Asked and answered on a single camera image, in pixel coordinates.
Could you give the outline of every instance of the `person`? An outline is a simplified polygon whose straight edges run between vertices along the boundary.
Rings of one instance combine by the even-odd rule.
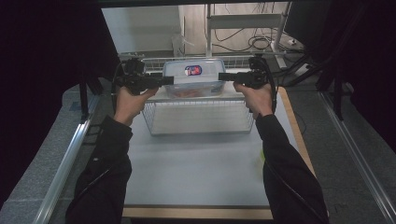
[[[263,182],[275,223],[329,223],[320,184],[273,114],[270,85],[258,90],[233,85],[245,95],[262,139]],[[120,88],[116,113],[113,119],[104,119],[95,150],[78,178],[66,223],[120,223],[132,172],[127,155],[133,136],[130,126],[157,90],[132,95]]]

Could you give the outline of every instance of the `black jacket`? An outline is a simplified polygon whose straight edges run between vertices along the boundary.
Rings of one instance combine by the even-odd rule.
[[[275,222],[328,223],[321,187],[290,145],[276,116],[259,116],[256,126],[263,140],[263,180]],[[102,128],[96,148],[78,179],[66,223],[120,223],[132,172],[127,155],[132,133],[130,127],[110,117],[105,118]]]

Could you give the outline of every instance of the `label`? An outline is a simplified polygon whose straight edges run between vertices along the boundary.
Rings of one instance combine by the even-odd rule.
[[[202,74],[202,67],[200,65],[189,65],[184,69],[186,76],[199,76]]]

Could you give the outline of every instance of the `person's left hand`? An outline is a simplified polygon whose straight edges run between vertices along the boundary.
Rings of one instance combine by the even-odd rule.
[[[117,95],[117,108],[114,120],[131,126],[134,117],[140,114],[148,98],[157,93],[158,88],[146,90],[140,95],[133,95],[126,87],[121,87]]]

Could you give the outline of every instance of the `wire basket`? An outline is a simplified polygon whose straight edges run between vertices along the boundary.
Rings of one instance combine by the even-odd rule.
[[[248,68],[250,56],[217,57],[226,68]],[[147,72],[163,70],[166,62],[200,58],[145,59]],[[250,133],[252,114],[246,108],[242,94],[235,96],[231,86],[230,95],[220,97],[170,99],[159,97],[148,99],[143,116],[152,135],[182,133]]]

